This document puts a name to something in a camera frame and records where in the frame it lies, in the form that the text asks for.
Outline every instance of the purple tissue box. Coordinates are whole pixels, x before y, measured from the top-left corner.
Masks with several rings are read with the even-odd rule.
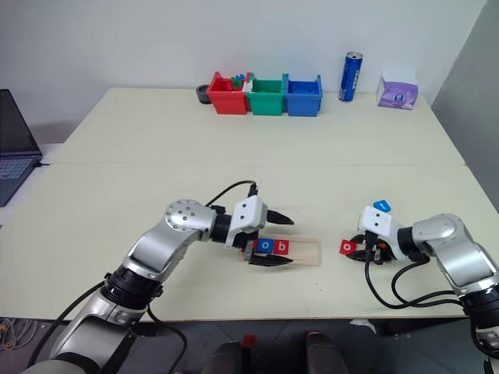
[[[394,67],[383,71],[377,90],[378,106],[412,109],[417,97],[418,84],[413,70]]]

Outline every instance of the black cable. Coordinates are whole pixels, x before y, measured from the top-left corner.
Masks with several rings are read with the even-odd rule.
[[[170,326],[168,325],[167,323],[161,321],[159,318],[157,318],[154,314],[153,314],[153,311],[150,309],[150,305],[147,306],[147,314],[149,315],[149,317],[158,325],[160,326],[163,326],[165,328],[167,328],[168,330],[172,331],[173,333],[176,333],[180,339],[182,339],[182,350],[180,351],[180,354],[179,356],[177,357],[177,359],[173,362],[172,364],[172,367],[170,368],[170,370],[168,371],[168,374],[172,374],[174,371],[175,371],[175,368],[177,367],[177,365],[179,364],[180,360],[182,360],[182,357],[184,355],[184,353],[186,353],[186,350],[187,350],[187,338],[186,338],[186,335],[184,335],[184,333],[182,331],[180,331],[179,329],[173,327],[173,326]]]
[[[48,338],[54,333],[57,326],[59,326],[62,323],[64,318],[66,318],[66,316],[68,314],[70,314],[71,311],[75,307],[78,306],[78,304],[80,304],[83,300],[85,300],[88,296],[92,295],[96,290],[98,290],[102,286],[104,286],[104,281],[100,282],[99,284],[94,285],[91,289],[89,289],[84,294],[79,296],[74,302],[71,303],[70,306],[68,306],[64,310],[64,312],[61,313],[61,315],[59,317],[57,317],[57,319],[53,322],[52,326],[49,327],[49,329],[47,330],[45,335],[43,337],[41,337],[40,341],[38,341],[37,346],[35,347],[35,349],[33,350],[33,353],[30,356],[30,360],[28,361],[27,368],[29,368],[35,364],[35,362],[37,361],[38,355],[41,352],[41,349],[44,347],[45,343],[47,343]]]
[[[393,295],[395,295],[395,297],[400,301],[400,302],[403,302],[403,303],[406,303],[407,300],[405,300],[398,292],[397,292],[397,281],[398,279],[400,278],[400,276],[402,276],[404,273],[406,273],[407,271],[411,270],[411,269],[414,269],[415,267],[418,267],[418,266],[421,266],[421,265],[425,265],[427,263],[429,263],[430,261],[430,257],[426,257],[425,259],[417,262],[417,263],[412,263],[406,267],[403,267],[402,269],[400,269],[394,276],[393,278],[391,279],[391,291],[393,292]],[[440,295],[455,295],[455,293],[451,290],[446,290],[446,291],[437,291],[437,292],[433,292],[432,293],[434,296],[440,296]],[[451,300],[451,299],[444,299],[444,300],[437,300],[435,302],[422,302],[422,303],[419,303],[419,304],[416,304],[416,305],[413,305],[414,307],[416,308],[427,308],[429,306],[435,306],[435,305],[441,305],[441,304],[447,304],[447,302]]]
[[[373,286],[373,282],[371,281],[370,275],[369,275],[369,265],[371,262],[371,257],[373,254],[373,247],[376,245],[377,242],[377,235],[374,234],[373,232],[366,231],[366,264],[364,266],[364,276],[366,277],[366,282],[367,285],[369,286],[369,289],[373,293],[374,297],[384,306],[390,309],[404,309],[408,308],[409,306],[414,306],[420,302],[424,302],[425,300],[429,298],[434,298],[435,296],[439,296],[440,294],[438,292],[432,292],[429,293],[428,295],[421,296],[419,298],[415,298],[414,300],[411,300],[410,302],[404,302],[402,304],[394,305],[390,304],[389,302],[386,302],[383,300],[383,298],[377,293],[376,289]],[[459,306],[462,306],[460,302],[457,300],[439,300],[440,304],[456,304]]]
[[[236,182],[236,183],[230,185],[229,187],[227,187],[226,189],[224,189],[218,195],[216,195],[213,199],[211,199],[209,202],[207,202],[205,206],[210,206],[215,201],[217,201],[218,199],[220,199],[220,197],[222,197],[225,193],[227,193],[228,191],[230,191],[234,187],[237,187],[238,185],[251,185],[250,188],[252,190],[256,190],[256,188],[257,188],[257,183],[255,181],[239,181],[239,182]]]
[[[485,346],[483,346],[478,341],[478,337],[476,337],[476,326],[475,326],[475,323],[473,323],[471,319],[469,320],[469,326],[471,328],[471,340],[473,340],[475,347],[483,354],[485,354],[491,358],[495,358],[496,360],[499,360],[499,352],[487,349]]]

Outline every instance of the soda can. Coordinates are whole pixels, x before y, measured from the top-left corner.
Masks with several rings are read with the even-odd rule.
[[[356,92],[357,79],[359,78],[362,59],[362,53],[359,52],[352,51],[346,54],[342,86],[340,87],[338,95],[338,99],[341,101],[353,100],[353,94]]]

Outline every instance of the red block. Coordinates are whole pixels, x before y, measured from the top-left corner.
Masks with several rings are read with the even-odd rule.
[[[342,240],[342,245],[340,246],[340,253],[342,255],[349,255],[350,253],[354,253],[356,249],[357,243],[345,239]]]
[[[289,253],[289,240],[275,239],[274,254],[287,255]]]

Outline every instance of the table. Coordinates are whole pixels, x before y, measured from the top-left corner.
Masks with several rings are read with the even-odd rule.
[[[0,315],[54,319],[118,267],[171,201],[206,202],[251,178],[271,209],[296,222],[263,234],[319,239],[320,266],[250,266],[237,250],[194,243],[154,301],[161,318],[461,316],[454,305],[386,309],[362,264],[338,254],[361,209],[387,199],[407,225],[459,215],[499,258],[499,216],[427,103],[400,111],[374,101],[326,94],[317,118],[222,116],[191,90],[110,90],[0,230]],[[245,195],[237,189],[220,203],[231,211]],[[388,300],[387,279],[400,267],[373,266]],[[400,282],[407,298],[448,288],[434,261]]]
[[[461,309],[454,305],[386,309],[370,294],[363,265],[338,254],[340,241],[355,234],[363,206],[377,199],[388,199],[394,216],[406,224],[436,213],[456,213],[475,240],[499,258],[494,234],[499,216],[462,166],[248,164],[214,171],[169,167],[161,172],[157,165],[56,164],[42,175],[2,232],[0,315],[55,318],[120,264],[172,200],[206,202],[230,182],[249,177],[261,180],[261,197],[272,209],[296,221],[293,228],[268,225],[264,233],[319,238],[320,266],[250,266],[239,261],[235,249],[195,243],[154,302],[160,317],[460,316]],[[245,193],[246,189],[235,190],[220,203],[232,206]],[[386,280],[400,267],[373,266],[373,282],[388,299],[393,298],[388,297]],[[432,261],[407,274],[400,290],[411,297],[448,287]]]
[[[412,111],[351,103],[325,93],[316,118],[217,115],[194,90],[109,90],[58,154],[64,163],[163,165],[460,164],[464,161],[420,95]]]

